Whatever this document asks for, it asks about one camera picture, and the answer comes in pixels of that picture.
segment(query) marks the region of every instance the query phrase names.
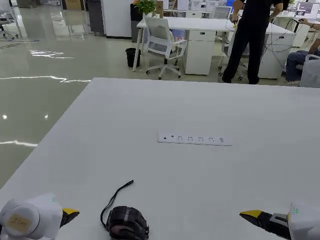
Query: jeans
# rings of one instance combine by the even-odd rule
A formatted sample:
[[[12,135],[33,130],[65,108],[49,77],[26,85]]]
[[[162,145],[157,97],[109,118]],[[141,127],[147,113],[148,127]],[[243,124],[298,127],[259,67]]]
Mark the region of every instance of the jeans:
[[[228,65],[223,73],[222,80],[225,83],[231,83],[231,79],[235,76],[241,56],[249,43],[249,64],[248,79],[249,84],[257,84],[259,82],[259,67],[261,54],[265,42],[267,24],[252,25],[248,22],[240,20],[237,31],[235,33],[233,47],[229,58]]]
[[[302,71],[297,69],[297,65],[303,65],[306,61],[307,51],[291,52],[286,60],[285,79],[288,82],[294,82],[301,79]],[[320,56],[317,50],[313,55]]]

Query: white wall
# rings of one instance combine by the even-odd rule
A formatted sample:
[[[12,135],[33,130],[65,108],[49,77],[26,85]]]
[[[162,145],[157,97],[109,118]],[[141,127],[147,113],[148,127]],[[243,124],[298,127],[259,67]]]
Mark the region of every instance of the white wall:
[[[112,37],[131,37],[130,4],[133,0],[101,0],[104,33]]]

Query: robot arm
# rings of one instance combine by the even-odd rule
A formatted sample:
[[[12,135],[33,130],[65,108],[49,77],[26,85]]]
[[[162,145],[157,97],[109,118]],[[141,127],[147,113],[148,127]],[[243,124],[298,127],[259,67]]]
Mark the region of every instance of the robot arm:
[[[287,214],[260,210],[240,213],[250,223],[287,240],[319,240],[320,209],[292,202]]]
[[[52,193],[23,202],[11,199],[0,211],[0,240],[53,240],[78,214],[62,209]]]

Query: person's arm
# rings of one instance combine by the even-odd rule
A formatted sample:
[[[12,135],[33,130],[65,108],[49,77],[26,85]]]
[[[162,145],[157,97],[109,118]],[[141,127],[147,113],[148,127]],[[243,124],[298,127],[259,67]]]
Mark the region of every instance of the person's arm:
[[[238,13],[239,13],[239,10],[242,9],[244,2],[245,2],[245,0],[235,0],[233,2],[233,4],[232,4],[233,13],[232,13],[232,17],[231,17],[231,22],[233,24],[236,24],[238,22]]]
[[[320,30],[320,23],[308,22],[308,19],[306,19],[306,18],[299,19],[299,22],[302,23],[302,24],[308,25],[312,29]]]
[[[312,44],[312,46],[310,47],[308,54],[314,54],[318,50],[319,46],[320,46],[320,39],[317,38]]]
[[[279,3],[276,3],[274,5],[274,10],[273,10],[273,13],[270,15],[269,17],[269,22],[271,22],[272,19],[274,19],[279,13],[281,13],[281,11],[283,10],[284,8],[284,4],[281,2]]]

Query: person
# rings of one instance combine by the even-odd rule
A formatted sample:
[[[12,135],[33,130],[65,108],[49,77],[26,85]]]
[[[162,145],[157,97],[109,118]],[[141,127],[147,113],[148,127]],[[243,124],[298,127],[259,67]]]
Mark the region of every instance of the person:
[[[299,19],[299,22],[310,26],[312,29],[320,30],[319,23],[310,23],[307,19]],[[301,79],[302,70],[296,68],[297,65],[303,65],[306,60],[306,56],[309,54],[320,56],[318,47],[320,46],[320,32],[317,34],[316,40],[310,47],[309,51],[299,50],[297,52],[291,52],[286,60],[285,67],[285,79],[288,82],[295,82]]]
[[[245,0],[235,0],[233,2],[233,14],[231,22],[238,22],[239,10],[243,7]],[[270,15],[270,7],[275,9]],[[260,60],[265,42],[265,34],[269,22],[283,10],[283,0],[246,0],[242,18],[240,19],[237,31],[234,36],[233,47],[228,65],[223,73],[222,81],[231,83],[237,72],[241,56],[249,43],[249,64],[248,79],[249,84],[259,82]]]

